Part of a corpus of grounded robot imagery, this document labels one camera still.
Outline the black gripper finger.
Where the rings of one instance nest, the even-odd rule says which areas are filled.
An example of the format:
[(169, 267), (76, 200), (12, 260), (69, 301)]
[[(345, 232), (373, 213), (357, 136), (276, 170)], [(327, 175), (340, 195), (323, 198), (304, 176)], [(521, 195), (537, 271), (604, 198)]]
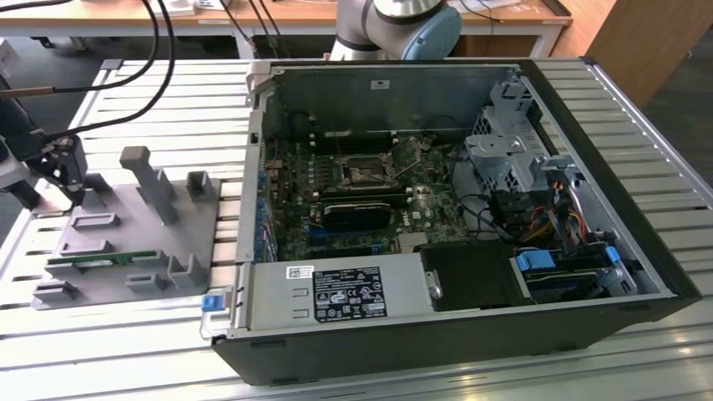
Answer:
[(44, 155), (49, 163), (48, 180), (60, 189), (75, 206), (85, 198), (87, 159), (80, 138), (73, 135), (52, 142)]
[(7, 191), (15, 196), (27, 210), (33, 210), (40, 203), (40, 194), (27, 180), (20, 180), (7, 187)]

